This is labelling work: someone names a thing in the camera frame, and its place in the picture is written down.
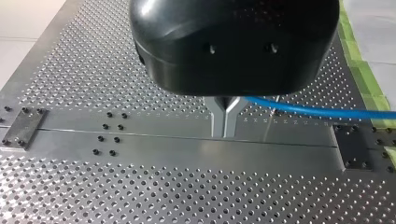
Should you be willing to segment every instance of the hole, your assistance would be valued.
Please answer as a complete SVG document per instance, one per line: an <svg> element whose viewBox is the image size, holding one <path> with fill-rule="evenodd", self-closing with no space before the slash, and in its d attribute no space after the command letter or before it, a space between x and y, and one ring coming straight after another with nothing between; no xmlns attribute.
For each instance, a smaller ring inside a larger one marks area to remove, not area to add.
<svg viewBox="0 0 396 224"><path fill-rule="evenodd" d="M267 43L264 45L263 51L266 53L276 54L279 46L274 43Z"/></svg>
<svg viewBox="0 0 396 224"><path fill-rule="evenodd" d="M208 52L210 54L215 54L216 53L216 46L211 45L210 43L205 43L203 46L204 52Z"/></svg>

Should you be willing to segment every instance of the perforated table surface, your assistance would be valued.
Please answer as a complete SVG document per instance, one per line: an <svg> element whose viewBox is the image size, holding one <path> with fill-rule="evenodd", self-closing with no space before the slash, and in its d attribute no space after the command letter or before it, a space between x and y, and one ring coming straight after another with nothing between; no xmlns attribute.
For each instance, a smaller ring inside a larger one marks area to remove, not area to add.
<svg viewBox="0 0 396 224"><path fill-rule="evenodd" d="M2 136L23 106L49 111L29 150L0 151L2 223L396 222L370 121L248 105L234 138L212 138L202 98L146 75L128 3L67 0L0 92ZM338 36L318 78L280 101L365 108ZM345 170L334 124L363 129L372 171Z"/></svg>

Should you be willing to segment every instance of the black plastic cover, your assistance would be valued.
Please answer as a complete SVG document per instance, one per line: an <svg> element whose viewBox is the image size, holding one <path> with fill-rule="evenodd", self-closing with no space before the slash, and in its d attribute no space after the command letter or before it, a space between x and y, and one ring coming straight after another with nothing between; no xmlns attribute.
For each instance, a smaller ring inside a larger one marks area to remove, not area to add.
<svg viewBox="0 0 396 224"><path fill-rule="evenodd" d="M132 0L148 74L188 95L279 95L316 77L338 0Z"/></svg>

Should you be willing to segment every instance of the blue tube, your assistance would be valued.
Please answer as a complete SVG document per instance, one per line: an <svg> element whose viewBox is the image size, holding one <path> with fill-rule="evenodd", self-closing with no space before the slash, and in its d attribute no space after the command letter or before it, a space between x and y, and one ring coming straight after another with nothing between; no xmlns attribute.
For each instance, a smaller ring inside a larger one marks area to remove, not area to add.
<svg viewBox="0 0 396 224"><path fill-rule="evenodd" d="M262 99L261 97L249 96L247 99L258 105L271 106L279 110L296 112L308 116L346 118L346 119L396 119L395 111L375 111L375 110L345 110L314 108L301 105L290 105Z"/></svg>

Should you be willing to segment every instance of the green tape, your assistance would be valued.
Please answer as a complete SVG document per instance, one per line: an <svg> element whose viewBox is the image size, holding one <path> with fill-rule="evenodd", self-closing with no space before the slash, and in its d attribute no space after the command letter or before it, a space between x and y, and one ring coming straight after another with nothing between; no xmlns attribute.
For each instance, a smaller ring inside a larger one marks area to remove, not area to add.
<svg viewBox="0 0 396 224"><path fill-rule="evenodd" d="M346 63L361 93L361 97L369 110L390 110L389 103L369 66L361 57L358 43L352 32L344 3L340 0L340 24L338 34L346 57ZM396 127L393 120L372 120L378 128Z"/></svg>
<svg viewBox="0 0 396 224"><path fill-rule="evenodd" d="M393 166L396 167L396 147L385 147L388 152L390 159L392 160Z"/></svg>

